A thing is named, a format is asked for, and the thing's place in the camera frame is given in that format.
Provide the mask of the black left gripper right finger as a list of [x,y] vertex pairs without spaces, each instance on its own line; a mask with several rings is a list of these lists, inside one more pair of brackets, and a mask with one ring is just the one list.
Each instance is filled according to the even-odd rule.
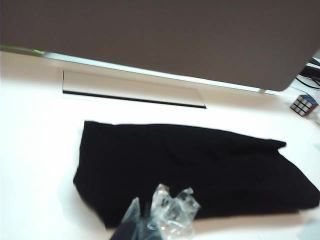
[[191,240],[195,235],[194,219],[201,206],[186,188],[175,197],[170,188],[159,184],[152,195],[149,215],[140,224],[141,240]]

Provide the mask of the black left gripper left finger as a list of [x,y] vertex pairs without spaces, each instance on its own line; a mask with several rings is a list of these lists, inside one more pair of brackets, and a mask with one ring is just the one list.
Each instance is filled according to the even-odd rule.
[[138,223],[141,218],[141,209],[139,198],[136,197],[131,201],[126,210],[119,226],[111,236],[110,240],[137,240]]

